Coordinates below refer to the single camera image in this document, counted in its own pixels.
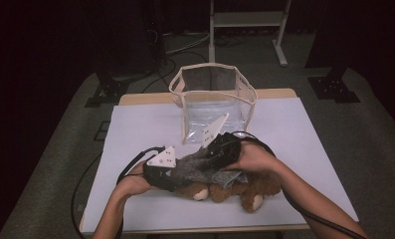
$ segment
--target brown teddy bear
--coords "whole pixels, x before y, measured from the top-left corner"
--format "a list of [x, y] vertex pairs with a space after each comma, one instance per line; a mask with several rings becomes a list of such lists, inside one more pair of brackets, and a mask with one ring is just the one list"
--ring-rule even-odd
[[247, 172], [247, 181], [235, 180], [231, 186], [223, 188], [217, 183], [193, 182], [189, 186], [174, 192], [189, 199], [203, 200], [208, 196], [214, 202], [223, 202], [232, 195], [241, 196], [241, 206], [251, 213], [259, 209], [265, 196], [272, 196], [281, 191], [278, 178], [268, 172]]

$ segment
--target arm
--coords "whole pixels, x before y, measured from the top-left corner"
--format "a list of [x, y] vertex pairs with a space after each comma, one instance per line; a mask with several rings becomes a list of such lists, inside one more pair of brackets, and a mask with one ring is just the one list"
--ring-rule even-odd
[[[341, 208], [306, 183], [280, 160], [253, 143], [243, 142], [238, 162], [226, 169], [243, 169], [247, 171], [270, 171], [278, 176], [282, 189], [305, 210], [334, 222], [364, 237], [362, 228]], [[311, 230], [319, 238], [348, 238], [341, 232], [305, 217]]]
[[[138, 164], [129, 174], [142, 173], [142, 163]], [[139, 175], [127, 176], [113, 190], [101, 216], [93, 238], [114, 238], [122, 222], [123, 207], [126, 200], [154, 187]]]

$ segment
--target clear plastic bag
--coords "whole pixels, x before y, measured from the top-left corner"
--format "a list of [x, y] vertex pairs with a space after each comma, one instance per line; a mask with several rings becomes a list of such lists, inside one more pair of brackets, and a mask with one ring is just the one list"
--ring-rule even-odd
[[257, 93], [236, 67], [216, 63], [182, 67], [169, 85], [183, 109], [183, 143], [200, 143], [208, 124], [229, 114], [221, 133], [247, 130]]

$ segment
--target white shelf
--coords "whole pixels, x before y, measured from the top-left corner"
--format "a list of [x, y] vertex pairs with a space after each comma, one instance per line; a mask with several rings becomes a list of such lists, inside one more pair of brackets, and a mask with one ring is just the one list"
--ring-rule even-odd
[[214, 27], [281, 26], [283, 15], [283, 11], [215, 13]]

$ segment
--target forearm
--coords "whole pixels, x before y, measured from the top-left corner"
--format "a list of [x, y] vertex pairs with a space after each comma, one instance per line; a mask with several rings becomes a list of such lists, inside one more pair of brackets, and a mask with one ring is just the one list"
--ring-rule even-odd
[[[358, 223], [346, 212], [306, 183], [281, 161], [278, 160], [275, 163], [273, 170], [280, 178], [283, 190], [306, 211], [366, 237]], [[344, 234], [314, 220], [306, 218], [306, 221], [319, 238], [330, 238], [331, 235], [333, 238], [347, 238]]]
[[95, 231], [95, 239], [114, 238], [122, 222], [123, 208], [128, 197], [116, 190], [112, 193], [104, 209], [98, 227]]

